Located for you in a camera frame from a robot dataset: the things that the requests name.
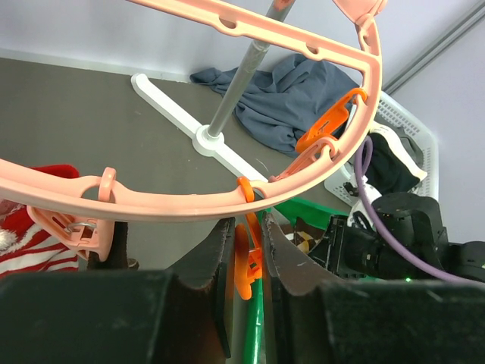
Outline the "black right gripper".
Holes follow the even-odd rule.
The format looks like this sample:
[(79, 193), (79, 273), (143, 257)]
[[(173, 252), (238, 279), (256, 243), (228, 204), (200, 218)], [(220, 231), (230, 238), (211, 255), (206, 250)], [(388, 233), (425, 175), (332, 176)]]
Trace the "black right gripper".
[(344, 215), (332, 215), (326, 229), (296, 219), (295, 231), (305, 231), (321, 242), (307, 255), (330, 273), (343, 279), (377, 278), (375, 233), (350, 227)]

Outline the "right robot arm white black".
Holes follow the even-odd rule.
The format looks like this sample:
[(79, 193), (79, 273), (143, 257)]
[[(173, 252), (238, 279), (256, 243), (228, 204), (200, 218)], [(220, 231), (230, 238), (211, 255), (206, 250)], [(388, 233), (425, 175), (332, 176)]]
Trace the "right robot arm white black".
[[(421, 261), (459, 278), (484, 281), (484, 243), (452, 243), (440, 205), (429, 196), (391, 193), (371, 200), (389, 233)], [(331, 215), (320, 229), (297, 218), (293, 243), (330, 273), (344, 279), (430, 279), (401, 257), (379, 233), (361, 202), (348, 216)]]

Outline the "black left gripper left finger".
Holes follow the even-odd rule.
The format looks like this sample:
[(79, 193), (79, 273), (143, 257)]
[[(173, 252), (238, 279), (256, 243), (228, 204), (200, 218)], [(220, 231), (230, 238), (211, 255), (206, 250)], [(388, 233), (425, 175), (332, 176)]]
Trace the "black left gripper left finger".
[(223, 363), (231, 355), (235, 221), (164, 270), (20, 273), (1, 281), (3, 363)]

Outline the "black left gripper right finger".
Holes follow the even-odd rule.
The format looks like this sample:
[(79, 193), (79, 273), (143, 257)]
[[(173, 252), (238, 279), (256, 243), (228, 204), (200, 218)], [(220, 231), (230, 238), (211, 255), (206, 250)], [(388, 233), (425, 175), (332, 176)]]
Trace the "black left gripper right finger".
[(269, 363), (482, 363), (484, 290), (438, 281), (345, 281), (261, 217)]

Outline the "pink round clip hanger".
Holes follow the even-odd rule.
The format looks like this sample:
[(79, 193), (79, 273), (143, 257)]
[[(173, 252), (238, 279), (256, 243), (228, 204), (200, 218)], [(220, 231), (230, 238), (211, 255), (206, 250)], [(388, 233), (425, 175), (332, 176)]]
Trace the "pink round clip hanger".
[(375, 17), (385, 2), (337, 2), (356, 27), (356, 49), (223, 1), (148, 1), (146, 6), (228, 36), (247, 36), (350, 67), (361, 73), (365, 93), (357, 98), (354, 118), (338, 140), (323, 136), (315, 141), (277, 181), (252, 180), (228, 193), (141, 193), (119, 183), (111, 168), (102, 176), (65, 179), (2, 161), (2, 198), (24, 204), (30, 217), (66, 246), (105, 258), (117, 221), (211, 220), (266, 209), (328, 178), (363, 142), (380, 101), (382, 55)]

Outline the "red white striped sock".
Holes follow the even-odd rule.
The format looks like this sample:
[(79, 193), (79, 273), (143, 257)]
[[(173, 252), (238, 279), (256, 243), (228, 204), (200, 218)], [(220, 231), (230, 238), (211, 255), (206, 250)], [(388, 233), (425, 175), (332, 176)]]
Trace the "red white striped sock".
[(1, 199), (2, 278), (17, 273), (78, 268), (78, 255), (35, 223), (25, 205)]

